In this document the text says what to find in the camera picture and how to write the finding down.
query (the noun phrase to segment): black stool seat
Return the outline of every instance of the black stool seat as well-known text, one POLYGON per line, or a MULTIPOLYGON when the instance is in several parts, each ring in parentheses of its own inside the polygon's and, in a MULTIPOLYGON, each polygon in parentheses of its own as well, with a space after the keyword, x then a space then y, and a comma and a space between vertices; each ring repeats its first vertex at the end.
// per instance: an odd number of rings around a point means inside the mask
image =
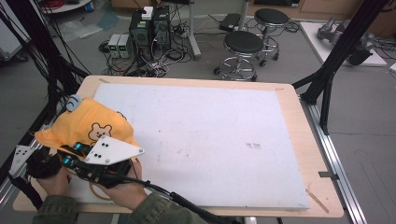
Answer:
POLYGON ((235 31, 224 37, 224 45, 238 53, 257 53, 262 50, 262 40, 253 33, 246 31, 235 31))
POLYGON ((272 8, 262 8, 254 13, 254 20, 260 24, 264 23, 264 25, 283 25, 289 21, 289 17, 279 10, 272 8))

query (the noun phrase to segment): black bracket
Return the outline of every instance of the black bracket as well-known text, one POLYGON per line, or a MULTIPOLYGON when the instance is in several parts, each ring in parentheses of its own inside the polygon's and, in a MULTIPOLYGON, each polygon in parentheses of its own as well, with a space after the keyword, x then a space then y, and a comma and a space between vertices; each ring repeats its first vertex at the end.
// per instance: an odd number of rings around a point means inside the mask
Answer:
POLYGON ((339 179, 340 179, 340 177, 338 176, 338 174, 333 174, 333 173, 328 172, 328 171, 321 171, 321 172, 319 172, 319 176, 320 176, 320 177, 328 177, 328 178, 330 178, 332 181, 335 181, 335 180, 339 180, 339 179))

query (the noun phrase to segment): wooden board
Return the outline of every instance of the wooden board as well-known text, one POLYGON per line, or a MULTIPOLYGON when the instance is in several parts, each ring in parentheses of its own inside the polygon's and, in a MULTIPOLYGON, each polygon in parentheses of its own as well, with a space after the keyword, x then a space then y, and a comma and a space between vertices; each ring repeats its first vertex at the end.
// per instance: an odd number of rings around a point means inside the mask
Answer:
MULTIPOLYGON (((78 95, 83 98, 93 98, 102 83, 275 91, 283 119, 286 122, 291 145, 299 164, 310 208, 290 210, 205 206, 204 209, 226 217, 341 217, 344 214, 333 182, 330 178, 322 178, 318 174, 318 172, 326 171, 327 168, 300 105, 297 93, 290 84, 180 78, 89 76, 82 82, 78 95)), ((44 198, 46 196, 44 190, 38 186, 34 179, 32 179, 32 184, 41 197, 44 198)), ((32 203, 21 192, 14 201, 13 207, 17 211, 35 211, 32 203)), ((78 203, 78 211, 80 213, 130 213, 128 209, 109 203, 78 203)))

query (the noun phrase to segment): cloth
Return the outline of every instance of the cloth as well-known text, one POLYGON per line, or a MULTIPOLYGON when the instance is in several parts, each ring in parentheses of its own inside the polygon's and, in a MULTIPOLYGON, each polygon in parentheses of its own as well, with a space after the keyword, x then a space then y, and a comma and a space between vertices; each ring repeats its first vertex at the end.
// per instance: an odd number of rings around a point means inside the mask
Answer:
MULTIPOLYGON (((76 200, 65 196, 48 196, 33 218, 34 224, 73 224, 76 200)), ((129 215, 128 224, 205 224, 203 219, 187 208, 151 193, 129 215)))
POLYGON ((78 95, 70 96, 66 109, 51 128, 35 133, 40 144, 70 153, 62 146, 72 147, 76 142, 93 146, 105 134, 138 146, 134 128, 120 112, 78 95))

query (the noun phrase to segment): yellow cloth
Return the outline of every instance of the yellow cloth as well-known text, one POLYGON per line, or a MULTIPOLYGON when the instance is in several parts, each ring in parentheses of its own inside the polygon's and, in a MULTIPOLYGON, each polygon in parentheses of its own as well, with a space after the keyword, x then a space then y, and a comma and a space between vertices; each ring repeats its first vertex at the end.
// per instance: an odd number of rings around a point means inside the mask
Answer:
POLYGON ((83 99, 74 111, 65 111, 52 127, 35 133, 37 141, 65 152, 63 145, 72 147, 76 142, 93 146, 103 134, 138 146, 134 129, 126 118, 93 99, 83 99))

